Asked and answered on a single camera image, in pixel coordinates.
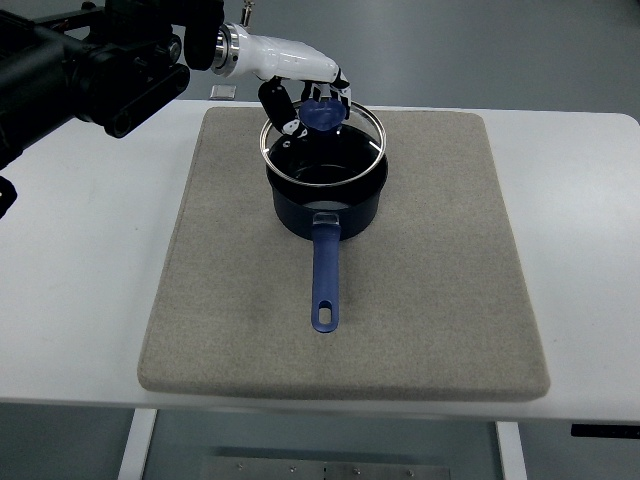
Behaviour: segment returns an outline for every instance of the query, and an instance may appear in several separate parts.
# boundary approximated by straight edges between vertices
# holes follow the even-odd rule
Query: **saucepan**
[[[293,138],[267,121],[260,150],[276,215],[313,241],[311,325],[329,333],[340,319],[339,242],[362,232],[376,215],[388,171],[386,134],[378,118],[355,102],[348,120],[344,106],[331,99],[294,107],[307,135]]]

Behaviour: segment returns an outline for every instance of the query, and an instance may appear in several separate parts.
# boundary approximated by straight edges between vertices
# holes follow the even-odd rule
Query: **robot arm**
[[[253,2],[245,0],[248,21]],[[121,138],[182,93],[189,68],[225,77],[252,72],[274,126],[304,136],[281,79],[302,80],[302,100],[319,101],[329,89],[347,115],[351,90],[340,67],[305,45],[251,35],[246,23],[223,24],[223,0],[105,0],[35,21],[0,10],[0,170],[74,116]],[[187,68],[178,62],[186,27]],[[66,35],[90,27],[84,40]],[[15,200],[0,177],[0,217]]]

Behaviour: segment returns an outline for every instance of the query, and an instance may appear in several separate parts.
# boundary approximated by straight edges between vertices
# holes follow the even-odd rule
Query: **metal plate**
[[[450,480],[433,465],[322,462],[247,457],[208,457],[202,480]]]

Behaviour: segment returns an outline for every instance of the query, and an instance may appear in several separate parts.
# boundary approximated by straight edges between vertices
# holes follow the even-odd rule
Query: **white table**
[[[640,421],[640,128],[617,114],[474,111],[538,320],[544,398],[302,402],[142,389],[138,356],[213,105],[173,102],[123,140],[74,120],[2,171],[19,198],[0,220],[1,401]]]

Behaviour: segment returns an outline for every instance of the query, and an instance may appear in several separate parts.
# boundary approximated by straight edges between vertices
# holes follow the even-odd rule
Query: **gray floor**
[[[201,480],[216,456],[444,466],[451,480],[501,478],[487,422],[163,411],[145,480]]]
[[[569,422],[525,422],[520,437],[529,480],[637,480],[640,441],[575,438]]]
[[[80,3],[0,0],[0,8],[37,17]],[[300,40],[333,57],[352,82],[354,100],[366,105],[618,112],[640,119],[636,0],[256,3],[253,33]],[[237,21],[241,6],[241,0],[227,0],[227,19]],[[251,77],[195,72],[183,98],[207,98],[214,83],[237,85],[238,100],[256,100],[260,84]],[[300,86],[292,83],[289,89],[295,97]],[[46,475],[60,466],[68,469],[65,478],[108,478],[98,472],[119,461],[130,415],[128,410],[0,405],[0,439],[7,455],[0,455],[0,478],[61,478]],[[48,433],[29,427],[34,424],[47,425]],[[551,423],[525,426],[523,441],[531,478],[638,477],[640,455],[633,462],[638,443],[631,440],[569,442],[566,432]],[[621,445],[630,449],[629,457],[615,456]],[[2,477],[6,458],[18,473]]]

